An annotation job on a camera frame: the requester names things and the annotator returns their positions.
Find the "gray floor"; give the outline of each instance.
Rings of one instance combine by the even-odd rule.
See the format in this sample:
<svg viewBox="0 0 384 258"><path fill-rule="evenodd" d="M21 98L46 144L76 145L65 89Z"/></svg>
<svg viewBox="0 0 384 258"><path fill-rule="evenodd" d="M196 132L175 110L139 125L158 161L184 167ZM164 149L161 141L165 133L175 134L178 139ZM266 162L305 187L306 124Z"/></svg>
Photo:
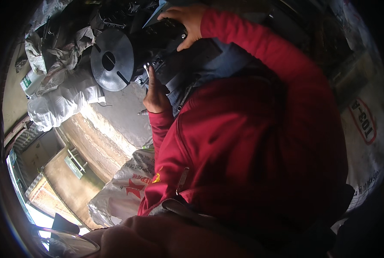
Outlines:
<svg viewBox="0 0 384 258"><path fill-rule="evenodd" d="M136 83L131 83L118 92L103 90L106 104L100 106L91 104L93 109L109 120L110 124L119 131L128 142L141 148L152 135L148 116L139 116L138 112L145 109L143 98L146 88L141 88Z"/></svg>

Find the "hand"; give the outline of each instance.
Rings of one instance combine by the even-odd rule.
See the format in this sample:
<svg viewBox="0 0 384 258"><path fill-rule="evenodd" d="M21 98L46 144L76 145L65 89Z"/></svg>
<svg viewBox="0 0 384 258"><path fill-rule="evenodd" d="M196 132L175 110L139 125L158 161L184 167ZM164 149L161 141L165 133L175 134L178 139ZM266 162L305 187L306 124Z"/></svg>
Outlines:
<svg viewBox="0 0 384 258"><path fill-rule="evenodd" d="M198 39L202 38L201 20L208 9L206 5L194 4L187 7L171 7L158 16L158 20L172 18L182 23L188 31L188 37L182 42L177 51L190 48Z"/></svg>
<svg viewBox="0 0 384 258"><path fill-rule="evenodd" d="M168 88L156 79L155 69L153 66L150 66L149 90L146 97L143 99L143 105L149 112L162 113L163 111L172 108L166 94L169 94Z"/></svg>

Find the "white plastic container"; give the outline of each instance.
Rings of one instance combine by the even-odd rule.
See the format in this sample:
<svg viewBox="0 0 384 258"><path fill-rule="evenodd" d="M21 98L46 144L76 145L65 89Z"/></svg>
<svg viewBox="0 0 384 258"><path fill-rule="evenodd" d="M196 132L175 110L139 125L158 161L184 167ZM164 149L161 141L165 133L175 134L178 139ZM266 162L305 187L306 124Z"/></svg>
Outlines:
<svg viewBox="0 0 384 258"><path fill-rule="evenodd" d="M28 74L20 81L20 85L23 88L27 96L33 95L40 86L41 81L44 79L44 74L35 74L33 70L30 70Z"/></svg>

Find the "dirt ground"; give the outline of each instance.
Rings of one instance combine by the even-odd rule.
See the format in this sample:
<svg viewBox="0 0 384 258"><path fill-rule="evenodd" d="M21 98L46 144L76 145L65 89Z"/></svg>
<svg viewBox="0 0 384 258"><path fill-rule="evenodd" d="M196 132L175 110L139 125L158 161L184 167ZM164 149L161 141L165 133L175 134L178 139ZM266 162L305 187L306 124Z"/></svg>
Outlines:
<svg viewBox="0 0 384 258"><path fill-rule="evenodd" d="M81 157L105 183L129 160L128 155L115 142L96 129L91 121L76 114L63 122L62 127L69 141Z"/></svg>

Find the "jacket zipper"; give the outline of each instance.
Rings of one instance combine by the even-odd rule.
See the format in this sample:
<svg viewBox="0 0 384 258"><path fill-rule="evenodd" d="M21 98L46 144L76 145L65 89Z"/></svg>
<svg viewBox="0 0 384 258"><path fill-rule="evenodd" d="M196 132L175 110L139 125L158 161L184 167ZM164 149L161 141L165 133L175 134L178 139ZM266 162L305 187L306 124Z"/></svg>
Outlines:
<svg viewBox="0 0 384 258"><path fill-rule="evenodd" d="M184 153L186 154L186 158L189 161L189 165L191 166L192 165L192 159L191 159L188 151L186 150L186 146L185 146L184 142L182 141L182 137L180 135L180 125L179 125L179 118L180 118L180 116L181 115L179 115L178 119L176 120L176 136L178 137L178 141L179 141L181 147L183 148ZM183 188L183 185L185 184L186 177L187 177L187 175L189 173L189 170L190 170L189 167L185 167L183 169L183 172L180 175L180 178L179 178L179 181L178 181L178 187L176 188L176 195L179 195L179 193L182 191L182 188Z"/></svg>

